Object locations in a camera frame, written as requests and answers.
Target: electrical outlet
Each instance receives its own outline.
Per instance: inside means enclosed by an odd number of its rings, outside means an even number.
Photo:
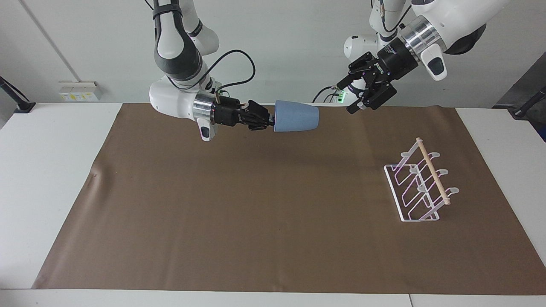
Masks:
[[[76,98],[72,96],[70,93],[72,91],[73,87],[65,86],[62,89],[59,90],[59,95],[61,95],[61,98],[63,98],[66,102],[74,102],[76,101]]]
[[[97,102],[102,97],[102,92],[94,81],[60,81],[63,87],[59,95],[66,102]]]
[[[337,102],[338,103],[343,103],[345,102],[345,96],[347,95],[347,92],[346,91],[339,91],[338,92],[338,97],[337,97]]]

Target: white table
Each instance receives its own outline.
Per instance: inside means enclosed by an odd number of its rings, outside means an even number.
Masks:
[[[546,296],[28,290],[120,106],[38,104],[0,130],[0,306],[546,306]],[[546,263],[546,144],[504,110],[458,112]]]

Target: robotic hand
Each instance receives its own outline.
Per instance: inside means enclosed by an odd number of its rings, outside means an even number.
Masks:
[[[220,96],[201,55],[218,50],[218,36],[197,17],[193,0],[153,0],[155,60],[166,74],[150,87],[150,102],[159,112],[196,121],[201,138],[211,140],[218,124],[248,125],[250,130],[274,125],[274,117],[254,101]]]
[[[442,54],[470,51],[485,31],[485,23],[510,1],[411,0],[417,18],[398,34],[396,22],[406,0],[375,0],[370,25],[378,32],[377,37],[353,36],[345,43],[345,55],[353,62],[337,87],[357,98],[347,111],[354,114],[367,107],[379,108],[396,94],[391,82],[414,70],[419,63],[434,80],[443,80],[447,69]],[[376,48],[380,49],[377,57],[372,51],[361,55],[365,49]]]

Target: white wire rack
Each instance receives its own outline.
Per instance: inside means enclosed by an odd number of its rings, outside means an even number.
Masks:
[[[410,158],[420,149],[423,159],[411,164]],[[401,153],[398,164],[384,166],[385,174],[393,193],[402,222],[437,221],[438,209],[451,204],[450,196],[459,193],[456,187],[444,188],[440,177],[449,174],[446,169],[436,170],[432,160],[440,157],[438,152],[428,153],[423,140],[417,141],[407,152]]]

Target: wall socket panel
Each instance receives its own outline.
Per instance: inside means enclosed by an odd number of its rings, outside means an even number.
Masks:
[[[59,95],[65,102],[97,102],[102,92],[94,81],[70,82],[60,81]]]

